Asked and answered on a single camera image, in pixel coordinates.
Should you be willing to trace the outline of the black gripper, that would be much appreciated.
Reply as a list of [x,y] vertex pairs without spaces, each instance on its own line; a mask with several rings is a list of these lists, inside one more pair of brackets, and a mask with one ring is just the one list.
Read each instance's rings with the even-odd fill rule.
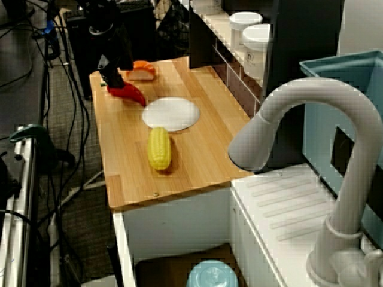
[[124,81],[118,68],[131,71],[134,67],[132,43],[125,25],[120,25],[114,29],[113,34],[107,38],[102,54],[114,65],[103,68],[104,81],[109,88],[122,89]]

